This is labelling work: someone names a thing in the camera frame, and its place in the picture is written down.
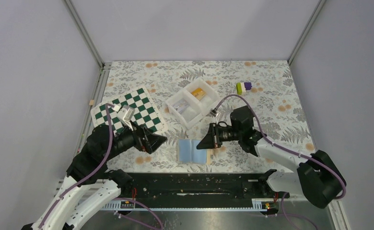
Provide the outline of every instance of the checkerboard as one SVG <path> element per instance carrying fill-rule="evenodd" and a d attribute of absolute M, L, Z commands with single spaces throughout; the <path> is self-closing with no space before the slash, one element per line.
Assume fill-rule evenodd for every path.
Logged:
<path fill-rule="evenodd" d="M 108 125 L 105 110 L 106 103 L 117 104 L 120 106 L 129 105 L 135 109 L 132 121 L 137 125 L 145 124 L 148 129 L 156 134 L 167 131 L 167 124 L 144 86 L 125 92 L 117 97 L 104 100 L 93 108 L 91 110 L 91 117 L 93 119 L 94 127 L 103 123 Z M 111 115 L 114 134 L 121 132 L 123 126 L 119 118 L 117 118 L 117 113 L 112 108 L 109 108 L 108 110 Z"/>

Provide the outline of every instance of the metal frame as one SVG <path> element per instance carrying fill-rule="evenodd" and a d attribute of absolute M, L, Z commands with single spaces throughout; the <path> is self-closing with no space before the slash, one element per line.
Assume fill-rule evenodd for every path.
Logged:
<path fill-rule="evenodd" d="M 310 19 L 308 20 L 307 25 L 305 26 L 302 34 L 300 35 L 299 40 L 297 41 L 296 45 L 294 46 L 294 49 L 293 49 L 292 53 L 289 56 L 289 59 L 287 60 L 287 62 L 289 63 L 289 66 L 292 65 L 293 60 L 295 59 L 297 53 L 299 52 L 299 49 L 301 48 L 301 46 L 304 43 L 304 40 L 308 36 L 308 33 L 310 32 L 314 23 L 316 22 L 316 19 L 319 16 L 321 10 L 323 9 L 326 1 L 327 0 L 320 0 L 317 4 L 316 8 L 314 9 L 313 14 L 311 15 Z"/>
<path fill-rule="evenodd" d="M 328 205 L 328 208 L 332 217 L 332 221 L 334 222 L 335 229 L 351 230 L 347 215 L 345 215 L 344 213 L 342 201 L 334 200 Z"/>
<path fill-rule="evenodd" d="M 91 94 L 91 100 L 93 100 L 93 105 L 91 105 L 87 110 L 87 115 L 82 125 L 80 138 L 77 142 L 77 147 L 74 156 L 77 155 L 78 150 L 80 150 L 84 146 L 87 137 L 91 134 L 94 128 L 90 112 L 91 109 L 93 109 L 97 104 L 101 103 L 102 101 L 106 81 L 108 80 L 109 71 L 111 70 L 111 64 L 112 62 L 104 64 L 104 67 L 102 68 L 100 75 L 98 76 L 97 81 L 95 82 L 93 93 Z"/>
<path fill-rule="evenodd" d="M 82 21 L 81 21 L 79 15 L 78 15 L 73 3 L 72 3 L 72 1 L 71 0 L 64 0 L 64 2 L 66 3 L 66 6 L 67 6 L 68 10 L 69 10 L 71 16 L 73 17 L 73 20 L 74 20 L 76 26 L 78 27 L 78 29 L 80 30 L 80 34 L 82 35 L 85 43 L 89 47 L 96 63 L 98 64 L 98 66 L 100 68 L 103 68 L 104 67 L 104 61 L 102 60 L 101 56 L 99 55 L 97 48 L 95 47 L 93 41 L 90 38 L 90 35 L 88 34 L 87 30 L 85 29 L 84 24 L 82 23 Z"/>

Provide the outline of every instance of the divided plastic container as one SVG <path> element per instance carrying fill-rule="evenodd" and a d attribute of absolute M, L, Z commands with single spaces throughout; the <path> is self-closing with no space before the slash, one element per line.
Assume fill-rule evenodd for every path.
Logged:
<path fill-rule="evenodd" d="M 201 88 L 205 92 L 205 96 L 198 100 L 191 92 Z M 188 103 L 188 107 L 179 113 L 173 105 L 184 99 Z M 166 100 L 169 112 L 173 114 L 182 125 L 187 129 L 193 127 L 198 121 L 205 117 L 211 109 L 220 101 L 220 96 L 210 85 L 208 85 L 202 78 L 195 79 L 188 84 L 181 91 Z"/>

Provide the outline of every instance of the table surface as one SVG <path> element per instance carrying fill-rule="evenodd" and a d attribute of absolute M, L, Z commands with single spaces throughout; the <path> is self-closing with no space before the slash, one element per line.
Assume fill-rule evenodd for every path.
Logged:
<path fill-rule="evenodd" d="M 245 153 L 235 141 L 224 142 L 218 156 L 211 157 L 210 165 L 177 161 L 177 140 L 203 138 L 208 124 L 214 122 L 214 119 L 204 117 L 187 130 L 169 113 L 164 102 L 198 77 L 203 77 L 221 97 L 236 93 L 236 83 L 251 82 L 253 88 L 242 96 L 254 108 L 265 133 L 275 142 L 303 154 L 314 152 L 287 61 L 119 61 L 112 63 L 103 102 L 145 85 L 168 125 L 168 131 L 163 134 L 168 140 L 151 155 L 132 148 L 110 160 L 107 163 L 109 169 L 155 173 L 263 173 L 268 169 L 289 171 L 269 159 Z M 243 105 L 239 98 L 227 99 L 219 109 L 220 120 L 230 124 L 229 114 Z"/>

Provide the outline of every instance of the purple cable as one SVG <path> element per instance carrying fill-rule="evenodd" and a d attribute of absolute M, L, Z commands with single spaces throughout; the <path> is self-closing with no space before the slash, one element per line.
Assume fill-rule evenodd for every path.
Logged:
<path fill-rule="evenodd" d="M 122 197 L 115 198 L 114 200 L 125 200 L 125 201 L 129 201 L 129 202 L 132 202 L 132 203 L 135 203 L 135 204 L 138 204 L 138 205 L 144 207 L 146 210 L 148 210 L 148 211 L 149 211 L 149 212 L 150 212 L 150 213 L 151 213 L 151 214 L 156 218 L 156 220 L 157 220 L 157 222 L 159 222 L 161 228 L 159 229 L 159 228 L 156 228 L 156 227 L 150 226 L 150 225 L 148 225 L 148 224 L 143 223 L 142 221 L 139 221 L 139 220 L 134 219 L 134 218 L 131 218 L 131 217 L 127 217 L 127 216 L 125 216 L 125 215 L 121 215 L 121 214 L 120 214 L 120 217 L 125 217 L 126 219 L 132 220 L 132 221 L 134 221 L 134 222 L 137 222 L 137 223 L 139 223 L 139 224 L 141 224 L 141 225 L 144 225 L 144 226 L 146 226 L 146 227 L 148 227 L 148 228 L 151 228 L 151 229 L 154 229 L 154 230 L 163 230 L 163 229 L 164 229 L 163 223 L 162 223 L 162 221 L 159 219 L 159 217 L 156 215 L 156 213 L 154 213 L 150 208 L 148 208 L 146 205 L 142 204 L 141 202 L 136 201 L 136 200 L 132 200 L 132 199 L 128 199 L 128 198 L 122 198 Z"/>
<path fill-rule="evenodd" d="M 241 96 L 239 96 L 239 95 L 237 95 L 237 94 L 229 94 L 228 96 L 224 97 L 224 98 L 223 98 L 223 99 L 218 103 L 218 105 L 215 107 L 215 109 L 217 110 L 217 109 L 220 107 L 220 105 L 225 101 L 225 99 L 227 99 L 228 97 L 239 97 L 240 99 L 242 99 L 242 100 L 245 102 L 245 104 L 249 107 L 249 109 L 251 110 L 253 116 L 254 116 L 255 119 L 256 119 L 257 126 L 259 127 L 259 131 L 260 131 L 260 133 L 262 134 L 263 138 L 264 138 L 264 139 L 265 139 L 269 144 L 271 144 L 272 146 L 276 146 L 277 148 L 279 148 L 279 149 L 281 149 L 281 150 L 283 150 L 283 151 L 286 151 L 286 152 L 288 152 L 288 153 L 290 153 L 290 154 L 293 154 L 293 155 L 295 155 L 295 156 L 302 157 L 302 158 L 306 158 L 307 160 L 310 160 L 310 161 L 312 161 L 312 162 L 318 164 L 319 166 L 323 167 L 325 170 L 327 170 L 328 172 L 330 172 L 330 173 L 331 173 L 331 174 L 332 174 L 332 175 L 333 175 L 333 176 L 334 176 L 334 177 L 339 181 L 339 183 L 341 184 L 341 187 L 342 187 L 342 194 L 341 194 L 340 196 L 335 197 L 335 199 L 341 199 L 341 198 L 343 198 L 343 197 L 345 196 L 345 194 L 347 193 L 347 189 L 345 188 L 345 183 L 343 182 L 343 180 L 341 179 L 341 177 L 340 177 L 337 173 L 335 173 L 332 169 L 330 169 L 330 168 L 327 167 L 325 164 L 323 164 L 323 163 L 321 163 L 321 162 L 315 160 L 315 159 L 312 158 L 312 157 L 309 157 L 309 156 L 306 156 L 306 155 L 300 154 L 300 153 L 298 153 L 298 152 L 296 152 L 296 151 L 290 150 L 290 149 L 288 149 L 288 148 L 286 148 L 286 147 L 284 147 L 284 146 L 281 146 L 281 145 L 279 145 L 279 144 L 273 143 L 270 139 L 268 139 L 268 137 L 267 137 L 267 136 L 265 135 L 265 133 L 263 132 L 262 127 L 260 126 L 259 118 L 256 116 L 255 111 L 254 111 L 254 110 L 252 109 L 252 107 L 249 105 L 248 101 L 245 100 L 245 98 L 243 98 L 243 97 L 241 97 Z"/>
<path fill-rule="evenodd" d="M 106 111 L 106 117 L 108 119 L 108 128 L 109 128 L 109 144 L 108 144 L 108 150 L 106 151 L 106 154 L 104 156 L 104 158 L 102 159 L 101 163 L 99 163 L 99 165 L 94 169 L 94 171 L 92 171 L 90 174 L 88 174 L 86 177 L 82 178 L 80 181 L 78 181 L 77 183 L 73 184 L 71 187 L 69 187 L 68 189 L 64 190 L 63 193 L 61 193 L 61 195 L 59 196 L 60 200 L 64 198 L 64 195 L 67 194 L 69 191 L 71 191 L 73 188 L 77 187 L 78 185 L 82 184 L 84 181 L 88 180 L 90 177 L 92 177 L 94 174 L 96 174 L 96 172 L 98 170 L 100 170 L 100 168 L 105 164 L 106 160 L 108 159 L 108 156 L 109 156 L 109 153 L 111 152 L 111 148 L 112 148 L 112 141 L 114 139 L 114 136 L 113 136 L 113 131 L 112 131 L 112 123 L 111 123 L 111 115 L 109 114 L 109 110 L 108 110 L 108 106 L 110 107 L 114 107 L 114 105 L 112 104 L 109 104 L 109 103 L 106 103 L 105 104 L 105 111 Z M 50 216 L 51 212 L 54 210 L 54 208 L 56 207 L 56 205 L 59 203 L 60 200 L 56 200 L 52 206 L 49 208 L 49 210 L 46 212 L 44 218 L 42 219 L 42 221 L 40 222 L 39 224 L 39 228 L 41 228 L 48 216 Z"/>
<path fill-rule="evenodd" d="M 255 215 L 255 214 L 248 214 L 250 216 L 253 216 L 253 217 L 263 217 L 263 218 L 266 218 L 265 215 Z M 270 217 L 296 217 L 296 218 L 299 218 L 299 219 L 305 219 L 307 220 L 309 223 L 311 223 L 317 230 L 318 230 L 318 227 L 317 225 L 312 221 L 310 220 L 309 218 L 305 217 L 305 216 L 302 216 L 302 215 L 297 215 L 297 214 L 286 214 L 286 216 L 284 214 L 275 214 L 275 215 L 267 215 L 267 218 L 270 218 Z"/>
<path fill-rule="evenodd" d="M 119 218 L 121 218 L 121 217 L 124 217 L 124 218 L 126 218 L 126 219 L 128 219 L 128 220 L 131 220 L 131 221 L 133 221 L 133 222 L 136 222 L 136 223 L 138 223 L 138 224 L 141 224 L 141 225 L 143 225 L 143 226 L 145 226 L 145 227 L 148 227 L 149 229 L 162 230 L 162 229 L 159 229 L 159 228 L 155 228 L 155 227 L 153 227 L 153 226 L 150 226 L 150 225 L 148 225 L 148 224 L 145 224 L 145 223 L 143 223 L 142 221 L 137 220 L 137 219 L 134 219 L 134 218 L 132 218 L 132 217 L 128 217 L 128 216 L 126 216 L 126 215 L 119 214 Z"/>
<path fill-rule="evenodd" d="M 284 202 L 284 198 L 286 197 L 286 195 L 287 195 L 288 193 L 286 192 L 286 193 L 284 193 L 283 194 L 283 197 L 281 198 L 281 210 L 283 211 L 283 215 L 284 215 L 284 217 L 287 219 L 287 221 L 295 228 L 295 229 L 298 229 L 298 230 L 300 230 L 300 228 L 298 228 L 290 219 L 289 219 L 289 216 L 294 216 L 295 214 L 287 214 L 286 213 L 286 211 L 284 210 L 284 205 L 283 205 L 283 202 Z M 311 221 L 309 218 L 307 218 L 307 217 L 305 217 L 305 216 L 301 216 L 301 215 L 297 215 L 297 217 L 299 217 L 299 218 L 303 218 L 303 219 L 305 219 L 305 220 L 307 220 L 308 222 L 310 222 L 317 230 L 318 230 L 318 227 L 317 227 L 317 225 L 313 222 L 313 221 Z"/>

